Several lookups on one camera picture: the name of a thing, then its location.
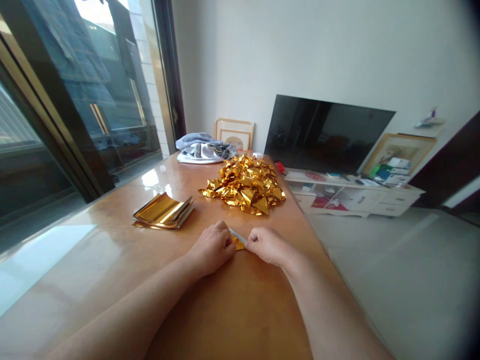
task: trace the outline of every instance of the pile of folded gold paper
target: pile of folded gold paper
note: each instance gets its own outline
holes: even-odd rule
[[[287,198],[278,186],[273,167],[262,159],[248,155],[225,160],[220,177],[208,180],[206,189],[198,192],[208,198],[220,198],[252,215],[269,215],[269,208],[283,204]]]
[[[138,228],[178,230],[194,209],[192,196],[185,202],[175,201],[166,192],[147,202],[133,217]]]

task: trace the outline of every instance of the forearm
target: forearm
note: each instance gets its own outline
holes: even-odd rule
[[[303,255],[296,254],[283,270],[295,293],[314,359],[392,359]]]
[[[169,311],[199,277],[188,258],[178,258],[55,348],[49,358],[143,358]]]

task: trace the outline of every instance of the wooden table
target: wooden table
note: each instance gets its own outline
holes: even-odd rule
[[[223,164],[167,160],[56,225],[98,224],[0,318],[0,358],[47,354],[64,339],[186,253],[202,230],[218,220],[245,238],[271,226],[304,252],[360,311],[294,196],[270,216],[252,216],[198,193]],[[178,231],[132,226],[132,214],[158,193],[194,211]],[[307,332],[282,270],[247,250],[191,288],[170,312],[149,351],[152,359],[310,359]]]

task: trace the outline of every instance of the red item on cabinet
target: red item on cabinet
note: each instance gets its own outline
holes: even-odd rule
[[[280,172],[280,174],[283,174],[285,172],[285,167],[280,161],[276,161],[275,166],[278,169],[278,171]]]

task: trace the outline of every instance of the black tv screen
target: black tv screen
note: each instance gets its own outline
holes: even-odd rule
[[[356,174],[395,111],[277,95],[265,154],[285,167]]]

